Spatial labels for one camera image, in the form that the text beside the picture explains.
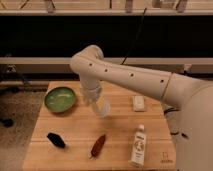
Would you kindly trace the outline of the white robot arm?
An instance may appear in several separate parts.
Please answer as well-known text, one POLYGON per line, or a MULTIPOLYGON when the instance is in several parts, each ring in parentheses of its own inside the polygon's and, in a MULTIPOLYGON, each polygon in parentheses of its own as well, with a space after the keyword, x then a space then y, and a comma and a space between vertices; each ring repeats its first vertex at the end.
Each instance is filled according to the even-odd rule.
POLYGON ((180 171, 213 171, 213 81, 176 73, 106 62, 102 50, 90 45, 70 60, 79 75, 86 101, 97 114, 102 80, 143 94, 180 111, 177 164, 180 171))

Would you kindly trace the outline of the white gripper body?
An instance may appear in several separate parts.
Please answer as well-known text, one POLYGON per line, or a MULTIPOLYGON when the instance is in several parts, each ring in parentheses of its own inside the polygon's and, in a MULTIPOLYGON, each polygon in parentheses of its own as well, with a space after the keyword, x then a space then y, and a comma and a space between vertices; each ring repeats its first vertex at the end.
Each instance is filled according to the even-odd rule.
POLYGON ((85 104, 90 105, 99 99, 101 94, 101 88, 97 87, 95 89, 90 90, 90 89, 81 87, 80 92, 83 95, 83 101, 85 102, 85 104))

